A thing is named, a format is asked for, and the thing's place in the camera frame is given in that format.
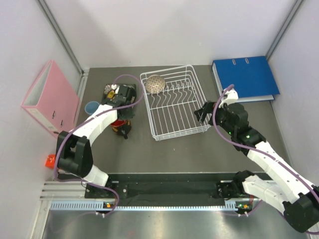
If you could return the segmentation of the yellow round plate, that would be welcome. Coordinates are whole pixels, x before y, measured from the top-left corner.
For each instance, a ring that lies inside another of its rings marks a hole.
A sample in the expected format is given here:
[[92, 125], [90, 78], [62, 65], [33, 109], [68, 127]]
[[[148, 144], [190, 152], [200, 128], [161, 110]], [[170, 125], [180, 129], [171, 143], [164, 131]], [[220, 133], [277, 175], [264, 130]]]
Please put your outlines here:
[[116, 95], [116, 92], [114, 90], [111, 90], [107, 95], [106, 98], [107, 99], [113, 99]]

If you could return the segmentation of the black floral square plate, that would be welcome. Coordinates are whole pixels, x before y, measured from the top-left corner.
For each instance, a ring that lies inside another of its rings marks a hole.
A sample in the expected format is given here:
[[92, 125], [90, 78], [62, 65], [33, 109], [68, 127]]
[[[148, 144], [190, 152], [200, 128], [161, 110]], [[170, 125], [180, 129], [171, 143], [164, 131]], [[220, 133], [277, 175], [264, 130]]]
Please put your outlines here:
[[135, 102], [137, 98], [136, 85], [117, 84], [119, 87], [115, 90], [116, 95], [113, 99], [107, 99], [106, 95], [112, 90], [111, 84], [106, 85], [102, 96], [101, 104], [111, 105], [112, 107], [119, 107], [122, 105], [129, 105]]

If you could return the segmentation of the black orange patterned mug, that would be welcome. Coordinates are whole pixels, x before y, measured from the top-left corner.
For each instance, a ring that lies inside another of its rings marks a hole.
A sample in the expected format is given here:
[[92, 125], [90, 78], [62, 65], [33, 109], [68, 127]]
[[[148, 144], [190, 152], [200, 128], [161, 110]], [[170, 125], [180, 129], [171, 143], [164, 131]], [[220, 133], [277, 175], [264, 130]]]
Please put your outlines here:
[[112, 130], [118, 136], [122, 136], [124, 139], [128, 139], [128, 134], [132, 130], [131, 121], [128, 120], [116, 120], [111, 124]]

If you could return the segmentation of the light blue plastic cup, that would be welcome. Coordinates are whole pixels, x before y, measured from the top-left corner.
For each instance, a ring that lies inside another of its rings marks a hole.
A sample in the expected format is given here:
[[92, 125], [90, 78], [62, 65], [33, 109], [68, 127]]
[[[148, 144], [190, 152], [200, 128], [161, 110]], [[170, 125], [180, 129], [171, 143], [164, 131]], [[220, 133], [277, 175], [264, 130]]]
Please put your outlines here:
[[87, 115], [91, 116], [98, 109], [99, 105], [100, 103], [97, 101], [90, 101], [85, 105], [84, 111]]

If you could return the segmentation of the beige patterned bowl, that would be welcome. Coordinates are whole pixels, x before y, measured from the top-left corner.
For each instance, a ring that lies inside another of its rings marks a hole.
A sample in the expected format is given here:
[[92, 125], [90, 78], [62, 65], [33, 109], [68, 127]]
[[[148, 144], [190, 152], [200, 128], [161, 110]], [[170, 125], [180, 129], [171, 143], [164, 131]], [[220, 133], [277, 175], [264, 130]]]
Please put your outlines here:
[[151, 94], [158, 94], [165, 88], [165, 80], [160, 75], [151, 75], [145, 83], [147, 92]]

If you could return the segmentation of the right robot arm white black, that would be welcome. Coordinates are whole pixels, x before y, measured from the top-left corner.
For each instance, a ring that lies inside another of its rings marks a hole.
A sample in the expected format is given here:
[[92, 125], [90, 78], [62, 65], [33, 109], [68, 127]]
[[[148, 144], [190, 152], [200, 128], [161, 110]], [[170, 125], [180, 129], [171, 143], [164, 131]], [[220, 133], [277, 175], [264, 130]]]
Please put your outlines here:
[[194, 112], [203, 123], [220, 126], [230, 136], [229, 143], [258, 164], [275, 182], [270, 184], [250, 171], [238, 172], [233, 178], [233, 192], [238, 197], [256, 196], [277, 209], [288, 224], [300, 233], [308, 233], [319, 222], [319, 188], [297, 173], [280, 157], [266, 138], [249, 125], [248, 113], [239, 103], [218, 107], [206, 102]]

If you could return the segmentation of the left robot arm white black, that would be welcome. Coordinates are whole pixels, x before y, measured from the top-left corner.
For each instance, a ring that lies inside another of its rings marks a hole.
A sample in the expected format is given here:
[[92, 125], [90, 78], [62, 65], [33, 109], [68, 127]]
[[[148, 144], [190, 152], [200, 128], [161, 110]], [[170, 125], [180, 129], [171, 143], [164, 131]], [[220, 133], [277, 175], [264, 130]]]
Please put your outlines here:
[[107, 127], [116, 135], [128, 139], [136, 98], [136, 85], [107, 85], [102, 101], [84, 123], [58, 135], [54, 169], [95, 184], [95, 190], [101, 197], [109, 197], [113, 191], [112, 180], [94, 165], [91, 146]]

